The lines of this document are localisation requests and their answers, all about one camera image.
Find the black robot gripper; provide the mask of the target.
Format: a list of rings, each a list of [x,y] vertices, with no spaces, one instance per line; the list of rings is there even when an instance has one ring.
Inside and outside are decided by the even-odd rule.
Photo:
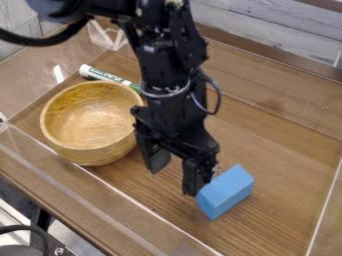
[[[220,86],[207,76],[195,76],[175,88],[141,81],[140,92],[146,105],[132,107],[130,114],[145,167],[156,174],[176,155],[183,160],[181,191],[195,197],[217,164],[219,145],[204,120],[220,108]]]

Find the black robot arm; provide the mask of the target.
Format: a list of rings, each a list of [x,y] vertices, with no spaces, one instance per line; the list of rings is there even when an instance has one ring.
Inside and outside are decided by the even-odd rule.
[[[207,88],[217,83],[201,70],[208,42],[192,18],[189,0],[25,0],[44,19],[76,23],[101,16],[122,30],[141,72],[142,106],[130,108],[144,164],[157,173],[181,159],[181,191],[193,196],[209,183],[219,144],[204,127],[217,113]]]

